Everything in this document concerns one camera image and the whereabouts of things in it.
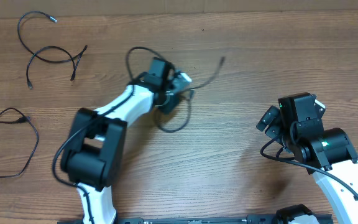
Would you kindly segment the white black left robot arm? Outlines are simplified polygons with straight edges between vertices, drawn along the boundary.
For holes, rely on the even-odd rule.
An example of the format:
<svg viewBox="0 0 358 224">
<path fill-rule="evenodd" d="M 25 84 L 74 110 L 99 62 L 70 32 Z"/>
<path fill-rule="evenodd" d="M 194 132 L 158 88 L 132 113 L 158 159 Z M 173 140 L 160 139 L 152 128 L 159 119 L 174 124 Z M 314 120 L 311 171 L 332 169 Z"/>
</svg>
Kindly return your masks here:
<svg viewBox="0 0 358 224">
<path fill-rule="evenodd" d="M 111 186 L 121 165 L 127 128 L 153 107 L 175 102 L 191 82 L 185 72 L 155 57 L 149 70 L 132 79 L 115 100 L 95 110 L 77 111 L 54 160 L 80 195 L 84 216 L 79 223 L 115 223 Z"/>
</svg>

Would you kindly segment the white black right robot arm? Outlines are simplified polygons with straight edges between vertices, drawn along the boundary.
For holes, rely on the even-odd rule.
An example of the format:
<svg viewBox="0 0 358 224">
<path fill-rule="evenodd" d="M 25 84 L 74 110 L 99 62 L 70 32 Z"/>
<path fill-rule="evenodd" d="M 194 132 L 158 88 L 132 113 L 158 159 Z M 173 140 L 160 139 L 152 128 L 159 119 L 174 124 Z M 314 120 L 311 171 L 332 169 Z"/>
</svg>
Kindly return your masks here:
<svg viewBox="0 0 358 224">
<path fill-rule="evenodd" d="M 326 107 L 311 93 L 278 99 L 257 123 L 281 145 L 273 161 L 303 167 L 328 199 L 339 223 L 358 223 L 358 153 L 341 128 L 325 129 Z"/>
</svg>

